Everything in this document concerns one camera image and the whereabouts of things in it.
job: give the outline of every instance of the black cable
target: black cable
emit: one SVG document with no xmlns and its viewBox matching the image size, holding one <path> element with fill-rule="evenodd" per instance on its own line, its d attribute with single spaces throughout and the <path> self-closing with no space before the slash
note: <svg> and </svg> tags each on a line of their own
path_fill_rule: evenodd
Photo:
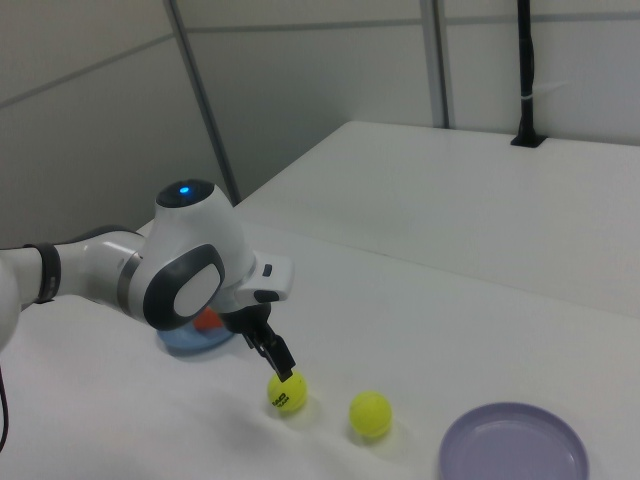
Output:
<svg viewBox="0 0 640 480">
<path fill-rule="evenodd" d="M 2 402 L 2 438 L 0 438 L 0 452 L 4 448 L 9 434 L 9 407 L 7 405 L 7 394 L 4 391 L 4 380 L 2 379 L 2 369 L 0 369 L 0 401 Z"/>
</svg>

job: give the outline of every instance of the purple plate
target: purple plate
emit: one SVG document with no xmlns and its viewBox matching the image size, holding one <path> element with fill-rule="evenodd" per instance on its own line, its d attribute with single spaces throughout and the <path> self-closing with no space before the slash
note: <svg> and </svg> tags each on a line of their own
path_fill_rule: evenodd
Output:
<svg viewBox="0 0 640 480">
<path fill-rule="evenodd" d="M 451 425 L 440 445 L 441 480 L 587 480 L 576 433 L 531 405 L 496 403 Z"/>
</svg>

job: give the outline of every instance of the tennis ball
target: tennis ball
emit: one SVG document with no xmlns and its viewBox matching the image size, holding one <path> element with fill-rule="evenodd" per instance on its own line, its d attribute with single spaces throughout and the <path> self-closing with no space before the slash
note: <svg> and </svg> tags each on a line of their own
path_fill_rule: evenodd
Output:
<svg viewBox="0 0 640 480">
<path fill-rule="evenodd" d="M 281 412 L 294 412 L 304 405 L 307 399 L 307 382 L 297 371 L 284 382 L 281 382 L 278 375 L 274 375 L 269 380 L 267 395 L 271 405 Z"/>
<path fill-rule="evenodd" d="M 367 390 L 355 396 L 349 408 L 349 422 L 363 437 L 381 437 L 391 427 L 391 404 L 378 392 Z"/>
</svg>

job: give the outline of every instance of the black bracket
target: black bracket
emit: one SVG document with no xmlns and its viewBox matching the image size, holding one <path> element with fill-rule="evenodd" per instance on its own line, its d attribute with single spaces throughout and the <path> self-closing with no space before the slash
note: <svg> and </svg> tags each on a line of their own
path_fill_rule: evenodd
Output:
<svg viewBox="0 0 640 480">
<path fill-rule="evenodd" d="M 531 38 L 531 8 L 529 0 L 518 0 L 518 37 L 520 40 L 520 106 L 522 117 L 518 135 L 511 145 L 536 148 L 545 138 L 533 128 L 533 77 L 535 60 Z"/>
</svg>

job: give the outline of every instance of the black band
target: black band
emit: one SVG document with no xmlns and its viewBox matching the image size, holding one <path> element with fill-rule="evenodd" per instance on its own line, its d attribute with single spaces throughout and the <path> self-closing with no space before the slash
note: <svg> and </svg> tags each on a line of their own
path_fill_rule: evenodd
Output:
<svg viewBox="0 0 640 480">
<path fill-rule="evenodd" d="M 27 244 L 25 248 L 35 248 L 42 258 L 40 292 L 34 303 L 50 302 L 58 293 L 60 279 L 62 277 L 62 267 L 60 265 L 58 250 L 50 243 Z"/>
</svg>

